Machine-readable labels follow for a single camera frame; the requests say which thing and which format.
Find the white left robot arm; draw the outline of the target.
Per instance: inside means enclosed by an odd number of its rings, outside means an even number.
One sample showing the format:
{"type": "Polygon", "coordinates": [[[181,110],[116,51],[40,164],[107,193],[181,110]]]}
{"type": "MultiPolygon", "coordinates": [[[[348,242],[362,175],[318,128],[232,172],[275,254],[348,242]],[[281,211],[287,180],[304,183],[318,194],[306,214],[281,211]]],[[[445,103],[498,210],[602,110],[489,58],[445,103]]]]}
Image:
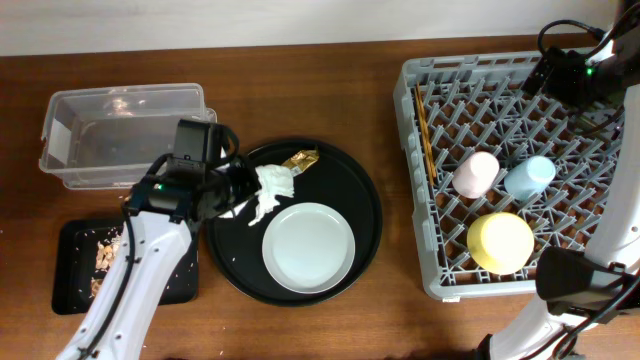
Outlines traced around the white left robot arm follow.
{"type": "Polygon", "coordinates": [[[132,186],[119,251],[62,359],[136,359],[161,295],[207,221],[253,198],[260,184],[227,126],[181,120],[172,152],[132,186]]]}

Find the gold foil wrapper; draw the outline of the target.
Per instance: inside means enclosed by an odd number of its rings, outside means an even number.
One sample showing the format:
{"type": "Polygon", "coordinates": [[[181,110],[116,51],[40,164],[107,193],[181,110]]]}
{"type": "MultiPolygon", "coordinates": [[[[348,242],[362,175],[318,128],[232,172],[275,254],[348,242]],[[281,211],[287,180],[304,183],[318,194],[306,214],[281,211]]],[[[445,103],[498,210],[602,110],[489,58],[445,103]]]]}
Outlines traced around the gold foil wrapper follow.
{"type": "Polygon", "coordinates": [[[283,162],[282,166],[289,169],[292,176],[295,177],[314,165],[319,158],[320,154],[317,148],[300,150],[283,162]]]}

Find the yellow bowl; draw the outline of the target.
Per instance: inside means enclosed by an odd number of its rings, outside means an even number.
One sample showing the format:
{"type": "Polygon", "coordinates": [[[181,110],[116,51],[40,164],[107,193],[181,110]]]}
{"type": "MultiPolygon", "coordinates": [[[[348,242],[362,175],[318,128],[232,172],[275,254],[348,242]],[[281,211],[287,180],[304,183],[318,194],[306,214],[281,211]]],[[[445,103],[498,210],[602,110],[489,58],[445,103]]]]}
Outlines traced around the yellow bowl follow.
{"type": "Polygon", "coordinates": [[[508,212],[476,219],[467,231],[466,242],[472,259],[496,275],[512,274],[523,268],[534,249],[530,226],[508,212]]]}

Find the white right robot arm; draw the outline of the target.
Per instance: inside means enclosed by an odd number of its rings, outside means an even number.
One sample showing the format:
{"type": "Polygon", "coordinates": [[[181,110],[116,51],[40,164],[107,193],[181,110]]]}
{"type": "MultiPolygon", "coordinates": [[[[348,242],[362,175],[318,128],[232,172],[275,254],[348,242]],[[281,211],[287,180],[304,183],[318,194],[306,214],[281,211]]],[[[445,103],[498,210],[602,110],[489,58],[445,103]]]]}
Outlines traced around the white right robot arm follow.
{"type": "Polygon", "coordinates": [[[551,247],[538,262],[536,296],[474,359],[568,359],[580,333],[639,308],[639,4],[623,1],[589,53],[541,46],[523,91],[572,109],[624,98],[622,145],[606,208],[583,253],[551,247]]]}

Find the pink cup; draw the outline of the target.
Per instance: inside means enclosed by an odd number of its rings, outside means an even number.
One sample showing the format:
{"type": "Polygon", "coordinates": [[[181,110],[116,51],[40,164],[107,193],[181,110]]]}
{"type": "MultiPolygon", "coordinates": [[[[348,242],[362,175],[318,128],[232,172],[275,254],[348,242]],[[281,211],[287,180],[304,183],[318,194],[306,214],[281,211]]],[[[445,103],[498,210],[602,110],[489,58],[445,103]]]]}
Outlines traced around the pink cup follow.
{"type": "Polygon", "coordinates": [[[494,155],[476,152],[454,171],[453,188],[466,198],[479,198],[491,189],[499,170],[500,165],[494,155]]]}

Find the white napkin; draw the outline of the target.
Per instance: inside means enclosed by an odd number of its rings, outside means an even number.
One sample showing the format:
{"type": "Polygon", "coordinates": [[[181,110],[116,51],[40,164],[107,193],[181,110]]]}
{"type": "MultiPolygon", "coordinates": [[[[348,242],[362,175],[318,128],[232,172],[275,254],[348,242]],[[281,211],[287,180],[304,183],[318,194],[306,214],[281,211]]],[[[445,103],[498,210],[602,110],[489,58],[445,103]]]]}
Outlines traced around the white napkin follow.
{"type": "Polygon", "coordinates": [[[251,182],[257,182],[259,189],[254,192],[258,204],[255,208],[255,218],[249,226],[258,224],[262,218],[280,205],[277,196],[294,197],[294,175],[287,167],[280,165],[260,165],[257,167],[240,167],[225,165],[218,169],[223,175],[246,177],[251,182]]]}

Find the food scraps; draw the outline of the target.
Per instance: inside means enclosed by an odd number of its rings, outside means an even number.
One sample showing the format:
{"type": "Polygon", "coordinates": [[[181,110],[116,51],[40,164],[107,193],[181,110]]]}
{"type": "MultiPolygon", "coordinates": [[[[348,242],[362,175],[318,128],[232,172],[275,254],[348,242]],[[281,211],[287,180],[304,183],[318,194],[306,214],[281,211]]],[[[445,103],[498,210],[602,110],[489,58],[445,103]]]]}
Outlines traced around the food scraps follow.
{"type": "Polygon", "coordinates": [[[76,293],[83,300],[92,300],[100,290],[118,253],[122,231],[122,226],[103,227],[83,230],[77,236],[76,293]]]}

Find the wooden chopstick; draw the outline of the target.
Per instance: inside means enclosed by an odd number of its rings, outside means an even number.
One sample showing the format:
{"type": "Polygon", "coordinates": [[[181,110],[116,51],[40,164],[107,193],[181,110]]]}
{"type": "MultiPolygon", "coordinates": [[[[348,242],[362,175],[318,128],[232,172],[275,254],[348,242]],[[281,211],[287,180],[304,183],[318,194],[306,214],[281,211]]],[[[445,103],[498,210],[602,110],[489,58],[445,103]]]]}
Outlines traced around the wooden chopstick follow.
{"type": "Polygon", "coordinates": [[[423,144],[424,153],[425,153],[427,177],[428,177],[429,184],[431,186],[434,186],[435,183],[434,183],[434,170],[433,170],[432,155],[431,155],[431,145],[429,143],[428,127],[427,127],[426,118],[425,118],[425,108],[422,101],[422,94],[421,94],[419,84],[415,85],[415,102],[416,102],[416,108],[417,108],[416,112],[419,119],[422,144],[423,144]]]}
{"type": "MultiPolygon", "coordinates": [[[[430,134],[429,134],[429,127],[428,127],[428,135],[429,135],[429,143],[430,143],[430,145],[431,145],[431,142],[430,142],[430,134]]],[[[433,170],[434,170],[434,183],[435,183],[435,185],[436,185],[437,173],[436,173],[435,163],[434,163],[434,159],[433,159],[432,146],[431,146],[431,155],[432,155],[432,164],[433,164],[433,170]]]]}

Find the light blue cup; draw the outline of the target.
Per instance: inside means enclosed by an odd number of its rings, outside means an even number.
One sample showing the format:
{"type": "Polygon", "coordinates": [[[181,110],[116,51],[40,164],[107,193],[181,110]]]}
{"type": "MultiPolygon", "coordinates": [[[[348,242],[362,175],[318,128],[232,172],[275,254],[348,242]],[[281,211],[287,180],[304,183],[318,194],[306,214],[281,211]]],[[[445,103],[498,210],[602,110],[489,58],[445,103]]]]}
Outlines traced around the light blue cup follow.
{"type": "Polygon", "coordinates": [[[544,156],[533,156],[511,169],[504,178],[506,192],[518,201],[540,194],[556,176],[554,163],[544,156]]]}

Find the grey plate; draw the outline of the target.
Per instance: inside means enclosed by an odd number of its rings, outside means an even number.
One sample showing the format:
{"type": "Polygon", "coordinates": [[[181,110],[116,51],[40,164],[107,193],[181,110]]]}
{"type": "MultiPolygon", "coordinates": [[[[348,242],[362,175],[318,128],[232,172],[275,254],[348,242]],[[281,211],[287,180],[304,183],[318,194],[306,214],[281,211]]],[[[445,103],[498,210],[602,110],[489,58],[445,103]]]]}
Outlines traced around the grey plate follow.
{"type": "Polygon", "coordinates": [[[355,253],[355,235],[347,220],[320,203],[280,211],[262,240],[269,275],[283,288],[305,295],[335,288],[351,270],[355,253]]]}

